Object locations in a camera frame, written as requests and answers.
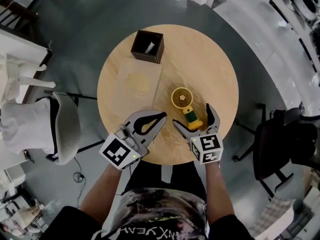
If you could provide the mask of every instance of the gray floor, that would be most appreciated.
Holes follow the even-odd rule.
[[[178,24],[196,29],[213,39],[229,57],[239,86],[237,117],[255,128],[261,112],[257,103],[266,103],[268,110],[284,109],[284,103],[268,73],[245,41],[220,16],[207,6],[191,0],[41,0],[34,8],[39,13],[36,32],[47,42],[52,41],[53,57],[41,79],[55,81],[59,91],[97,95],[102,66],[113,48],[131,33],[152,25]],[[34,88],[29,102],[43,96],[43,89]],[[80,100],[82,129],[81,145],[86,146],[107,136],[98,106],[92,100]],[[249,227],[268,203],[268,195],[255,180],[252,156],[233,163],[232,156],[241,154],[253,141],[253,136],[233,126],[223,140],[221,169],[236,215]],[[84,195],[106,167],[98,153],[99,147],[77,155],[86,177]],[[48,205],[46,219],[50,222],[66,205],[76,206],[82,187],[73,180],[79,170],[73,160],[57,166],[45,159],[41,150],[31,150],[35,164],[22,165],[27,184],[35,196]],[[197,166],[204,178],[204,167]],[[303,168],[288,164],[283,169],[295,173],[294,181],[280,195],[302,198],[304,195]],[[118,193],[129,179],[125,170]],[[271,189],[280,183],[276,177],[266,180]],[[109,218],[105,228],[111,224]]]

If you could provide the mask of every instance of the black t-shirt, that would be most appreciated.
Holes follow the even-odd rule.
[[[41,240],[91,240],[100,224],[82,211],[66,206],[42,235]],[[235,215],[218,219],[207,228],[205,202],[187,192],[141,188],[128,191],[121,199],[110,232],[104,240],[251,240]]]

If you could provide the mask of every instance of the white marker cube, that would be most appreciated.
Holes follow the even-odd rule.
[[[133,164],[141,157],[124,140],[118,138],[113,133],[110,133],[108,138],[106,138],[99,153],[119,170]]]
[[[193,137],[189,140],[190,149],[200,164],[218,162],[221,160],[224,145],[219,133]]]

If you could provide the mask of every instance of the white fabric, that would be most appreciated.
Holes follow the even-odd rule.
[[[0,131],[6,148],[19,154],[27,149],[55,151],[50,123],[50,100],[33,104],[6,103],[1,109]]]

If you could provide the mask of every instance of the wooden tabletop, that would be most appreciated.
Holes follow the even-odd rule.
[[[193,93],[192,107],[207,126],[206,103],[211,104],[220,117],[219,133],[224,138],[230,130],[238,108],[239,90],[234,68],[224,51],[209,37],[189,27],[156,25],[146,31],[162,33],[164,52],[162,72],[154,97],[154,110],[168,115],[164,127],[143,160],[159,165],[178,165],[195,160],[184,138],[177,132],[172,119],[187,125],[180,109],[171,103],[171,93],[186,87]],[[98,83],[97,99],[102,122],[109,133],[115,133],[121,118],[110,111],[111,97],[123,58],[133,58],[131,47],[136,32],[129,35],[106,59]]]

